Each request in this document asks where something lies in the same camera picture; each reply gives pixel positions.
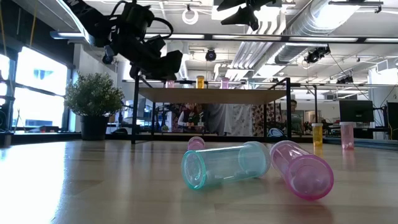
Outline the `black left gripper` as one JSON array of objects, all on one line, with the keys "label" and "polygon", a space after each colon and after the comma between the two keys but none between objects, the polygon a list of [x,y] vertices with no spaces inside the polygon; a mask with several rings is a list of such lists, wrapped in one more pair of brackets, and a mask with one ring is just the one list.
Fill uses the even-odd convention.
[{"label": "black left gripper", "polygon": [[176,80],[183,53],[179,50],[168,52],[161,57],[161,48],[165,45],[164,37],[155,35],[147,42],[144,40],[146,30],[154,21],[164,23],[163,18],[155,17],[150,6],[141,6],[137,2],[124,1],[124,9],[112,22],[115,31],[111,33],[108,45],[108,60],[121,54],[130,61],[131,78],[146,75],[151,80]]}]

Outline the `teal pill bottle white cap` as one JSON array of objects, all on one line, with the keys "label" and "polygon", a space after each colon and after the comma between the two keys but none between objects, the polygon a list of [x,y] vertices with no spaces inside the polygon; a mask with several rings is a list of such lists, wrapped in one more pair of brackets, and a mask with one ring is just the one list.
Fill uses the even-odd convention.
[{"label": "teal pill bottle white cap", "polygon": [[181,162],[183,180],[193,190],[262,177],[270,166],[269,148],[257,141],[187,151]]}]

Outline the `white ceiling pipes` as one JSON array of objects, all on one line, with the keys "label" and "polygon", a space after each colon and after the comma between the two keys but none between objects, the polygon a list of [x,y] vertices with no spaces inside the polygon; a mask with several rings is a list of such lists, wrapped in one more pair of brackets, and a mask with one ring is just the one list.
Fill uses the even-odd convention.
[{"label": "white ceiling pipes", "polygon": [[[267,19],[260,20],[258,30],[252,31],[249,28],[247,34],[280,35],[286,28],[286,15],[284,10]],[[230,81],[239,81],[247,72],[254,67],[267,50],[266,42],[242,42],[234,60],[230,64],[230,69],[226,75]]]}]

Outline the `person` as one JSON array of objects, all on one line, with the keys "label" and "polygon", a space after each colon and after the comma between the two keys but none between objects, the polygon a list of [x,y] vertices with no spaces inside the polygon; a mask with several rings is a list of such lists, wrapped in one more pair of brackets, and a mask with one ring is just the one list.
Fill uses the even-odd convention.
[{"label": "person", "polygon": [[296,111],[297,109],[297,102],[295,100],[291,100],[290,102],[290,119],[291,119],[291,130],[292,133],[302,135],[302,119],[300,115]]},{"label": "person", "polygon": [[183,133],[202,133],[205,129],[204,112],[196,103],[185,103],[177,124]]}]

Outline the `green potted plant black pot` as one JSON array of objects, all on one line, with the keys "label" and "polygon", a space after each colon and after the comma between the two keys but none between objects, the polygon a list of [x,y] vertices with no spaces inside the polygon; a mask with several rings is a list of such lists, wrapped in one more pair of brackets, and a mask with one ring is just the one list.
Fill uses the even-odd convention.
[{"label": "green potted plant black pot", "polygon": [[123,98],[109,74],[87,73],[67,84],[64,105],[80,117],[83,140],[102,141],[109,117],[123,108]]}]

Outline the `long linear ceiling light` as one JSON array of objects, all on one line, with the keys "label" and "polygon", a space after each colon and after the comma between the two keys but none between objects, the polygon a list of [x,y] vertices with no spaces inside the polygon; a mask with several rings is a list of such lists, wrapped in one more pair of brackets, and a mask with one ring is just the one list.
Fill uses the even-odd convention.
[{"label": "long linear ceiling light", "polygon": [[398,37],[340,37],[315,35],[253,35],[253,34],[155,34],[147,33],[144,40],[161,37],[165,40],[200,40],[227,42],[282,42],[323,44],[398,44]]}]

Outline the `grey hanging cloth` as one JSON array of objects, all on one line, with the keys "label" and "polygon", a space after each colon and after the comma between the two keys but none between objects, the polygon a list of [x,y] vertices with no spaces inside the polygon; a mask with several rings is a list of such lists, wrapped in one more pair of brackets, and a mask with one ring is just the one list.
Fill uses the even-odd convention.
[{"label": "grey hanging cloth", "polygon": [[207,106],[207,113],[209,132],[216,133],[219,136],[226,136],[232,133],[232,104],[209,104]]}]

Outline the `dark floral hanging cloth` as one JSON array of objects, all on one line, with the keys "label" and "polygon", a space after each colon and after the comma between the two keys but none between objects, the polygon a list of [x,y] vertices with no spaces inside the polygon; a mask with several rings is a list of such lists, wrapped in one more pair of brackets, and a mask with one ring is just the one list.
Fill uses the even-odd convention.
[{"label": "dark floral hanging cloth", "polygon": [[264,136],[264,105],[252,105],[252,135]]}]

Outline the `large glass window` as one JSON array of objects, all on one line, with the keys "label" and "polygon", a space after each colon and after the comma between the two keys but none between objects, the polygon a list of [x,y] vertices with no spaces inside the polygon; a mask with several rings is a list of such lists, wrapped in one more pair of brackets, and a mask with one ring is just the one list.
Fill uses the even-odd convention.
[{"label": "large glass window", "polygon": [[0,122],[5,118],[7,129],[63,126],[67,66],[23,47],[14,60],[0,54],[0,75]]}]

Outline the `blue white helmet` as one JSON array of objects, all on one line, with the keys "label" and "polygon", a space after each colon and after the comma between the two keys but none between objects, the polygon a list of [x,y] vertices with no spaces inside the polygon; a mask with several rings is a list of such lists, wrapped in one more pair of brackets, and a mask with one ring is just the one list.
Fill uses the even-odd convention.
[{"label": "blue white helmet", "polygon": [[278,128],[270,128],[268,130],[267,136],[270,138],[281,138],[284,137],[284,132]]}]

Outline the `black computer monitor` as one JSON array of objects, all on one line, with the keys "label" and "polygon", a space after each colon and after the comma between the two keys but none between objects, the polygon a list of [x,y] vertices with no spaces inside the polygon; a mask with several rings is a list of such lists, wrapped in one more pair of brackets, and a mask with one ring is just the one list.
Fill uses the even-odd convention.
[{"label": "black computer monitor", "polygon": [[398,141],[398,103],[387,103],[387,119],[390,138]]},{"label": "black computer monitor", "polygon": [[342,122],[374,122],[372,101],[340,100],[339,109]]}]

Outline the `wooden shelf black metal frame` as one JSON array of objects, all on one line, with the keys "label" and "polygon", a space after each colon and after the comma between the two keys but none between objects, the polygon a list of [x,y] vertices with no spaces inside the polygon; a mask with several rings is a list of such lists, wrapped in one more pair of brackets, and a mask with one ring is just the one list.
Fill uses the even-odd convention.
[{"label": "wooden shelf black metal frame", "polygon": [[[183,134],[155,134],[155,118],[152,115],[152,124],[150,135],[136,134],[136,121],[137,121],[137,102],[138,94],[142,95],[153,102],[155,109],[156,103],[200,103],[200,104],[250,104],[250,105],[263,105],[264,106],[264,137],[231,137],[231,136],[203,136],[206,141],[210,142],[243,142],[243,141],[259,141],[259,142],[277,142],[278,140],[288,139],[292,140],[292,127],[291,127],[291,82],[290,78],[274,83],[266,90],[237,90],[237,89],[196,89],[196,88],[154,88],[148,83],[145,78],[136,75],[134,81],[134,109],[132,120],[132,133],[131,143],[135,144],[136,141],[149,140],[149,141],[185,141],[189,138],[188,135]],[[142,81],[147,88],[139,87]],[[285,90],[276,90],[277,86],[285,84]],[[287,133],[285,136],[279,138],[267,137],[267,118],[264,114],[266,112],[267,104],[279,98],[286,96],[287,100]]]}]

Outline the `silver ventilation duct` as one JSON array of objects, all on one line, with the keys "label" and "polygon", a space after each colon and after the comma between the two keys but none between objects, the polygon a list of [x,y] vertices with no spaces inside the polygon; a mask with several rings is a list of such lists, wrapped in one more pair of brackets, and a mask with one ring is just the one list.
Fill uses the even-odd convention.
[{"label": "silver ventilation duct", "polygon": [[[329,35],[343,25],[360,6],[329,4],[337,0],[313,0],[286,30],[287,35]],[[308,47],[281,45],[277,47],[275,63],[287,64],[296,59]]]}]

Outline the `black overhead bracket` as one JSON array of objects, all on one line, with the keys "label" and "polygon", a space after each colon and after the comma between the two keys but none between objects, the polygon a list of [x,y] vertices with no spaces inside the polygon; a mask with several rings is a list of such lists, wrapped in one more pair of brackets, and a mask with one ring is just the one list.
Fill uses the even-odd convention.
[{"label": "black overhead bracket", "polygon": [[377,6],[374,11],[376,14],[382,11],[383,1],[369,1],[369,0],[343,0],[343,1],[332,1],[328,2],[329,5],[337,6]]}]

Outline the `black aluminium rig frame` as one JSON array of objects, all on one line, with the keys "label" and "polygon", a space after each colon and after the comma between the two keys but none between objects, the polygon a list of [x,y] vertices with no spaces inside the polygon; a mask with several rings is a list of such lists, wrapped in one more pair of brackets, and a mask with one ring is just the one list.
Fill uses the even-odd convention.
[{"label": "black aluminium rig frame", "polygon": [[[33,144],[40,142],[60,142],[60,141],[72,141],[81,139],[80,133],[24,133],[24,134],[12,134],[12,133],[0,133],[0,142],[4,142],[4,138],[8,137],[10,145],[18,144]],[[188,141],[192,136],[186,134],[142,134],[135,135],[136,141]],[[250,137],[250,136],[211,136],[204,135],[201,138],[205,142],[247,142],[247,141],[258,141],[266,143],[275,143],[286,138],[269,138],[269,137]]]}]

